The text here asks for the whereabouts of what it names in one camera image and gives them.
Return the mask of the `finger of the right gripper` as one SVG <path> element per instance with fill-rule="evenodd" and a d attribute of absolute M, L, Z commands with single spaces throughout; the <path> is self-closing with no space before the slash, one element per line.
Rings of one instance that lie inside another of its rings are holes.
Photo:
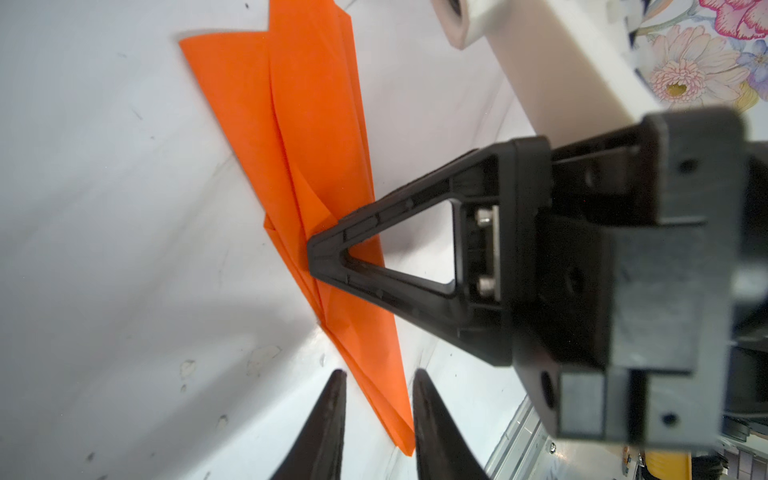
<path fill-rule="evenodd" d="M 536 299 L 536 218 L 549 202 L 543 137 L 473 150 L 314 235 L 312 276 L 493 366 Z"/>

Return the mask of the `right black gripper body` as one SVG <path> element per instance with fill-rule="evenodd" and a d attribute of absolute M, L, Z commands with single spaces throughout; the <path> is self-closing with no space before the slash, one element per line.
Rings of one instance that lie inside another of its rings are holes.
<path fill-rule="evenodd" d="M 754 161 L 728 108 L 515 166 L 514 367 L 553 437 L 697 449 L 720 431 Z"/>

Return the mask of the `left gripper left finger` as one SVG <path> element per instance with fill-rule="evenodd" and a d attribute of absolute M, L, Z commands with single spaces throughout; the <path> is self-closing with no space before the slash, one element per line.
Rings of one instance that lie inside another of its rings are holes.
<path fill-rule="evenodd" d="M 336 369 L 329 376 L 292 448 L 272 475 L 273 480 L 341 478 L 346 393 L 347 374 Z"/>

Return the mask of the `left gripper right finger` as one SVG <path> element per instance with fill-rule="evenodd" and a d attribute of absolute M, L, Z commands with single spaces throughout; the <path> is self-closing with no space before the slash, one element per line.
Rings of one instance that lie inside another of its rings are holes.
<path fill-rule="evenodd" d="M 412 404 L 419 479 L 489 479 L 424 369 L 415 373 Z"/>

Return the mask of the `orange square paper sheet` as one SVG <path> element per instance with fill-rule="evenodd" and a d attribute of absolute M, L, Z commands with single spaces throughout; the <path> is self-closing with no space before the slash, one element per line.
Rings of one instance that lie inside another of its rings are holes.
<path fill-rule="evenodd" d="M 392 442 L 413 454 L 394 316 L 309 271 L 310 237 L 374 199 L 350 16 L 333 1 L 273 1 L 264 31 L 179 45 L 282 260 Z"/>

